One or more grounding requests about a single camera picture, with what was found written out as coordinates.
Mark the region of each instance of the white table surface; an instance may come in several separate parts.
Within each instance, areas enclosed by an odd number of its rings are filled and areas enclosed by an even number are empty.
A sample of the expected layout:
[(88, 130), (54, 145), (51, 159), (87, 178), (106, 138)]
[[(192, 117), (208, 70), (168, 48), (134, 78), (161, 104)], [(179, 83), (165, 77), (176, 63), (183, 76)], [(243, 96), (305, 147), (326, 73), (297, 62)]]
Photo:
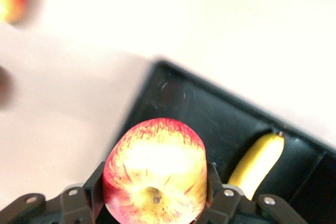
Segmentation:
[(158, 56), (336, 148), (335, 41), (336, 0), (30, 0), (0, 24), (0, 209), (84, 182)]

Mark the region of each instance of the apple stem cavity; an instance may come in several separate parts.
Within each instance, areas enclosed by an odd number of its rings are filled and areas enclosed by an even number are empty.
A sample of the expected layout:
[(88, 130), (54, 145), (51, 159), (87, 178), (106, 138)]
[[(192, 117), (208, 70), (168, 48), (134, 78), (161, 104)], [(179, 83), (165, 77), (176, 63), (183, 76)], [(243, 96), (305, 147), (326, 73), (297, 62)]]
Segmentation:
[(162, 193), (160, 190), (154, 187), (147, 187), (146, 188), (147, 192), (152, 196), (153, 198), (153, 203), (154, 204), (159, 204), (162, 200)]

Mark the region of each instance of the banana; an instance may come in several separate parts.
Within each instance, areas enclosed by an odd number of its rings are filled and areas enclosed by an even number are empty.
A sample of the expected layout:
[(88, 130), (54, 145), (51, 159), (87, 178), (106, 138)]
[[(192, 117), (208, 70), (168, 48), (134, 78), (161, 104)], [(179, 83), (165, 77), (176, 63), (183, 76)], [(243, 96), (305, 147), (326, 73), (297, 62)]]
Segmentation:
[(239, 161), (228, 183), (238, 186), (246, 198), (252, 200), (258, 186), (278, 161), (284, 145), (282, 132), (263, 135)]

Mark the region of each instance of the metal screw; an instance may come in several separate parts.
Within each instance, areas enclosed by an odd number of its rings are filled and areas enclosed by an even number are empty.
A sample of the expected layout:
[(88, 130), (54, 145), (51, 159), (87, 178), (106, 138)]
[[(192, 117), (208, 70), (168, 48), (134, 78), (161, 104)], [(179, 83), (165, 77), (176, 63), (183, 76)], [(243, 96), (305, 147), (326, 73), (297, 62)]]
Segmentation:
[(27, 204), (33, 203), (35, 200), (37, 200), (37, 197), (36, 196), (32, 196), (32, 197), (30, 197), (29, 199), (26, 200), (26, 203)]
[(231, 191), (230, 189), (226, 189), (224, 191), (224, 194), (228, 197), (232, 197), (232, 196), (234, 196), (235, 193), (233, 191)]
[(275, 203), (276, 203), (275, 200), (272, 199), (271, 197), (265, 197), (264, 202), (268, 205), (275, 205)]
[(78, 193), (77, 189), (73, 189), (71, 191), (69, 191), (68, 195), (76, 195)]

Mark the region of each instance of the black plastic container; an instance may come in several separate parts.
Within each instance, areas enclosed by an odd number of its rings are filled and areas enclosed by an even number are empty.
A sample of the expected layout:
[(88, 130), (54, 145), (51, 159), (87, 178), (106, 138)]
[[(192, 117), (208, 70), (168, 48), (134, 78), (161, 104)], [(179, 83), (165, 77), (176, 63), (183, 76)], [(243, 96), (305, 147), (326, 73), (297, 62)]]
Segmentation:
[[(312, 137), (165, 61), (153, 66), (117, 140), (136, 124), (159, 117), (180, 120), (201, 137), (223, 184), (260, 136), (283, 131), (283, 153), (256, 195), (282, 197), (310, 224), (336, 223), (336, 153)], [(97, 223), (107, 218), (117, 223), (108, 215), (104, 209)]]

